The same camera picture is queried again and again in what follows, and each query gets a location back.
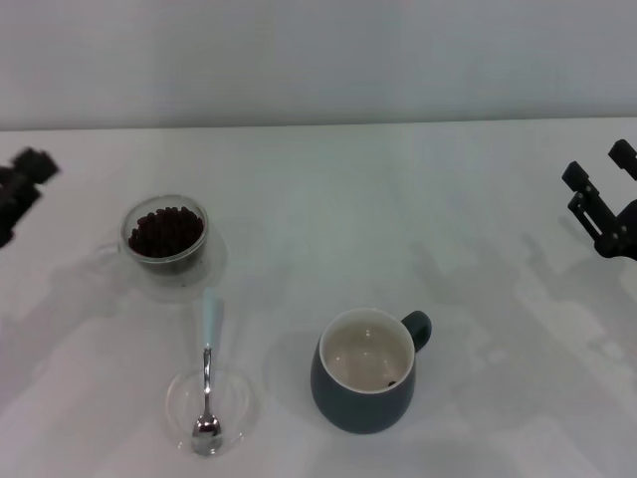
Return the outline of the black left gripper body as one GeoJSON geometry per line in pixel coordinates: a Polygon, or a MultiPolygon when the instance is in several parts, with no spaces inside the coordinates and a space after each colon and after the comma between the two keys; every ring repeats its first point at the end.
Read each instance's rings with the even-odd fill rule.
{"type": "Polygon", "coordinates": [[[17,223],[40,197],[31,179],[12,167],[1,167],[1,247],[13,239],[17,223]]]}

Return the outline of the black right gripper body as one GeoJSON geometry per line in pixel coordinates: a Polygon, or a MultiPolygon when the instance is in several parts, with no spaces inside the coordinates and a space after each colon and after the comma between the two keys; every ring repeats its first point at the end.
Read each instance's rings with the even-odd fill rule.
{"type": "Polygon", "coordinates": [[[602,203],[601,231],[594,249],[603,258],[636,259],[636,201],[631,201],[618,215],[602,203]]]}

